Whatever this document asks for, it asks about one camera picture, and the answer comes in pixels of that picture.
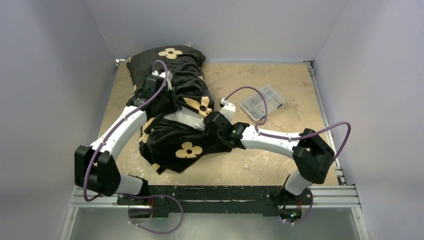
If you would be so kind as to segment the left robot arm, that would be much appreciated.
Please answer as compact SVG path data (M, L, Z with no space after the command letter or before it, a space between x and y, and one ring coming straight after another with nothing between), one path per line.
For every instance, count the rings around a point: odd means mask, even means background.
M74 182L82 188L85 201L91 202L114 194L129 195L138 205L148 201L148 181L121 174L116 161L136 131L152 121L155 114L164 115L164 111L153 106L161 97L170 101L172 111L180 110L172 77L170 71L154 71L146 78L139 92L128 101L111 127L89 146L80 145L75 150Z

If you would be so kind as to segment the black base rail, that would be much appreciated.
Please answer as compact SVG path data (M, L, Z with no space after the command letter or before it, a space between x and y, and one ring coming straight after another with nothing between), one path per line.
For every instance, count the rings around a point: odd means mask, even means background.
M151 210L154 218L170 213L279 215L284 205L280 186L151 185L153 200L118 196L119 206Z

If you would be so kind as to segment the clear plastic screw box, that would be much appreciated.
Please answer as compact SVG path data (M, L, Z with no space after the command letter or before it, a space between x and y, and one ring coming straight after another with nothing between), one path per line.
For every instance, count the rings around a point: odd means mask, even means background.
M265 99L268 114L284 105L285 98L270 84L264 85L259 91ZM266 112L264 101L256 91L243 98L239 102L239 106L255 123L265 118Z

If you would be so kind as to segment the white pillow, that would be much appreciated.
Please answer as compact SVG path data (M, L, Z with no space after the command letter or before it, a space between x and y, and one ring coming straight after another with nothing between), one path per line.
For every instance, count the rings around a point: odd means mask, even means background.
M164 118L169 121L179 122L197 130L203 131L205 129L203 123L204 118L186 107L182 107L174 113L167 114Z

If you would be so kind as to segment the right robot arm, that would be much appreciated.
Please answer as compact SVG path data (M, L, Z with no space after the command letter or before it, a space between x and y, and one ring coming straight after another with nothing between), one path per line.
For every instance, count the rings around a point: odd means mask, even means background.
M292 159L297 167L283 184L280 196L294 203L313 184L323 184L335 157L334 150L314 130L285 133L259 129L244 122L232 124L220 112L204 118L205 134L235 149L263 150Z

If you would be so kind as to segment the black floral pillowcase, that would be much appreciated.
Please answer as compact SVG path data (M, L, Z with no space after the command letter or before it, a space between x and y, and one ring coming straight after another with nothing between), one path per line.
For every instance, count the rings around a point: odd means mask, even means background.
M215 108L215 102L204 82L202 70L205 55L189 45L169 45L145 50L128 57L129 71L134 95L139 92L147 77L153 72L168 70L173 74L172 87L177 100L203 118ZM165 109L164 97L153 103L161 111ZM155 114L152 121L141 128L139 152L158 174L165 170L181 173L202 156L231 152L215 138L204 136L202 130L194 129L164 116Z

